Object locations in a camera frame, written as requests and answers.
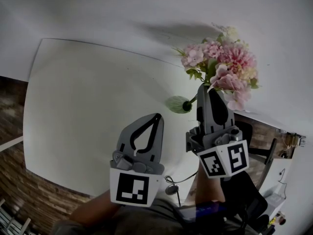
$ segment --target cable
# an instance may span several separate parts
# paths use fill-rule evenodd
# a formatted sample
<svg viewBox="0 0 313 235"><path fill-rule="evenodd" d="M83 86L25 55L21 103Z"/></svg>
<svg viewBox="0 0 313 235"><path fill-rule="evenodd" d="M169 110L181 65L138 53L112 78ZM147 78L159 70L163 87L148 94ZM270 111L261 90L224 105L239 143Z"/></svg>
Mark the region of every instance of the cable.
<svg viewBox="0 0 313 235"><path fill-rule="evenodd" d="M286 196L287 183L283 183L283 182L282 182L282 179L283 179L283 177L284 177L284 175L285 175L285 171L286 171L286 169L284 168L284 169L279 173L279 175L282 175L282 178L281 178L280 180L278 180L278 182L280 182L281 184L285 185L284 195L285 195L285 199L286 199L286 198L287 198L287 196Z"/></svg>
<svg viewBox="0 0 313 235"><path fill-rule="evenodd" d="M170 183L170 184L172 184L172 185L175 185L175 184L184 182L184 181L186 181L186 180L192 178L192 177L195 176L197 173L198 173L198 171L196 171L194 174L192 174L192 175L189 176L188 178L186 178L186 179L184 179L184 180L182 180L182 181L178 181L178 182L174 182L174 180L172 179L171 176L165 176L165 181L166 181L167 183ZM179 207L181 207L181 204L180 204L180 197L179 197L178 190L177 190L176 194L177 194L177 199L178 199Z"/></svg>

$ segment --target pink flower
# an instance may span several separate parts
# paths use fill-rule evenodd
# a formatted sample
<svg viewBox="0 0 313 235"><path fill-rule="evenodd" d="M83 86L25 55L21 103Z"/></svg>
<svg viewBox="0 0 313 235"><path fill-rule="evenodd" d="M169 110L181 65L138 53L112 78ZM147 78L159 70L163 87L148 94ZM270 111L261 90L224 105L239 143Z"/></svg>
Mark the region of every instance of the pink flower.
<svg viewBox="0 0 313 235"><path fill-rule="evenodd" d="M217 41L208 41L202 44L202 50L206 59L218 58L224 53L223 46Z"/></svg>
<svg viewBox="0 0 313 235"><path fill-rule="evenodd" d="M226 63L234 73L241 69L256 67L255 56L249 52L244 44L225 41L223 42L223 50L224 53L219 56L218 61Z"/></svg>
<svg viewBox="0 0 313 235"><path fill-rule="evenodd" d="M233 92L233 93L225 93L224 98L228 101L228 108L235 111L242 111L245 107L245 101L248 101L251 98L251 94L249 90Z"/></svg>
<svg viewBox="0 0 313 235"><path fill-rule="evenodd" d="M185 56L182 57L181 63L185 70L194 68L198 63L203 62L203 52L201 45L188 45L184 49Z"/></svg>
<svg viewBox="0 0 313 235"><path fill-rule="evenodd" d="M230 91L243 91L246 89L247 82L238 79L238 76L228 70L225 64L217 64L216 68L216 75L210 79L213 87Z"/></svg>

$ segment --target human arm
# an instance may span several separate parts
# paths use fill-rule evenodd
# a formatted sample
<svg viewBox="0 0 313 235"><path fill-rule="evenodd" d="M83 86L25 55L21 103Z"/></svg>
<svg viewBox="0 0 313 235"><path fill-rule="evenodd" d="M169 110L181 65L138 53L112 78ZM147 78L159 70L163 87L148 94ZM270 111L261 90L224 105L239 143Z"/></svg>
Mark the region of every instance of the human arm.
<svg viewBox="0 0 313 235"><path fill-rule="evenodd" d="M225 196L221 187L219 178L209 179L199 163L197 188L196 188L196 204L217 200L225 202Z"/></svg>
<svg viewBox="0 0 313 235"><path fill-rule="evenodd" d="M78 207L69 219L85 227L93 227L109 220L121 205L111 202L110 190Z"/></svg>

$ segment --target chair backrest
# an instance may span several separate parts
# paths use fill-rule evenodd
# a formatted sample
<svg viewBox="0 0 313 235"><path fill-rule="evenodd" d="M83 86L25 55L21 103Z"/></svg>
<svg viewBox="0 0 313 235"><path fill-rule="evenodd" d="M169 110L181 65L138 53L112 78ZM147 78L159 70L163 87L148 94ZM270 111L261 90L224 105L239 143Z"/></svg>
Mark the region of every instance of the chair backrest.
<svg viewBox="0 0 313 235"><path fill-rule="evenodd" d="M226 201L246 205L248 222L257 219L268 207L268 203L245 171L232 176L228 181L222 181L221 185Z"/></svg>

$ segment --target black chair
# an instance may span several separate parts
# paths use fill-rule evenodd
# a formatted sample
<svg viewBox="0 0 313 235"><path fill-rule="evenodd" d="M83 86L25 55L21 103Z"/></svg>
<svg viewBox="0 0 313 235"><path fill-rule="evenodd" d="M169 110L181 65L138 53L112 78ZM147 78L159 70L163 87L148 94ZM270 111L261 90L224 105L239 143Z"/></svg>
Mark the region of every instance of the black chair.
<svg viewBox="0 0 313 235"><path fill-rule="evenodd" d="M241 121L235 121L235 125L243 132L243 140L247 141L249 156L267 165L273 157L277 139L273 139L269 150L250 148L249 146L252 138L252 125Z"/></svg>
<svg viewBox="0 0 313 235"><path fill-rule="evenodd" d="M226 201L246 206L248 225L259 233L267 227L269 216L262 214L267 209L268 203L245 171L232 176L228 181L221 181L221 186Z"/></svg>

